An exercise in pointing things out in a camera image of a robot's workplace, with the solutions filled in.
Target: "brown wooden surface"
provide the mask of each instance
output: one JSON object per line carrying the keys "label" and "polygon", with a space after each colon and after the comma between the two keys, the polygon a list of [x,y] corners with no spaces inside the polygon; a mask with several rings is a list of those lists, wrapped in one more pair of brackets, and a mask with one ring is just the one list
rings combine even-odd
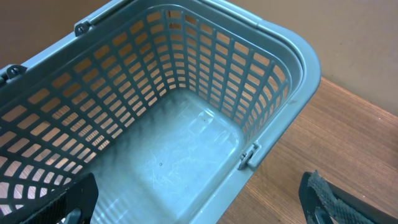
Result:
{"label": "brown wooden surface", "polygon": [[306,171],[398,217],[398,117],[322,78],[219,223],[305,223]]}

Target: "beige wall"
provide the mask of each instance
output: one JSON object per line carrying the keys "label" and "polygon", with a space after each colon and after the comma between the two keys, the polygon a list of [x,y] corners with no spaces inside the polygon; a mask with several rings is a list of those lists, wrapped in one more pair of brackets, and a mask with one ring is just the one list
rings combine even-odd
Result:
{"label": "beige wall", "polygon": [[[22,63],[107,0],[3,0],[0,67]],[[398,115],[398,1],[231,0],[307,39],[323,75]]]}

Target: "lattice pattern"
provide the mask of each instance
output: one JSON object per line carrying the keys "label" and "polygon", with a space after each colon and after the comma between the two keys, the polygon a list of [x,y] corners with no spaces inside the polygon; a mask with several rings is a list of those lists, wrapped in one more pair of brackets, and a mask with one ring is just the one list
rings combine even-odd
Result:
{"label": "lattice pattern", "polygon": [[173,7],[145,11],[1,108],[3,215],[70,182],[170,90],[194,91],[247,141],[264,126],[289,92],[284,66]]}

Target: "plastic basket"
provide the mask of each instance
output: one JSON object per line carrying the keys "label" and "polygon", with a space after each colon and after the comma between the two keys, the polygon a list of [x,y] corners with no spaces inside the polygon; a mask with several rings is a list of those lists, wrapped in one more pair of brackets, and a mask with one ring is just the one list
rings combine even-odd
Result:
{"label": "plastic basket", "polygon": [[93,223],[212,223],[320,64],[225,1],[111,1],[0,81],[0,215],[92,172]]}

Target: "basket bottom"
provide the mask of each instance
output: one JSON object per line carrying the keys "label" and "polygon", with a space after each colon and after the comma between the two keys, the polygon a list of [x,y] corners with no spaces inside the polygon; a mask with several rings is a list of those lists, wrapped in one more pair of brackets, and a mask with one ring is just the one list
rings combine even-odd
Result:
{"label": "basket bottom", "polygon": [[187,90],[173,91],[94,161],[93,223],[188,223],[243,150],[239,126]]}

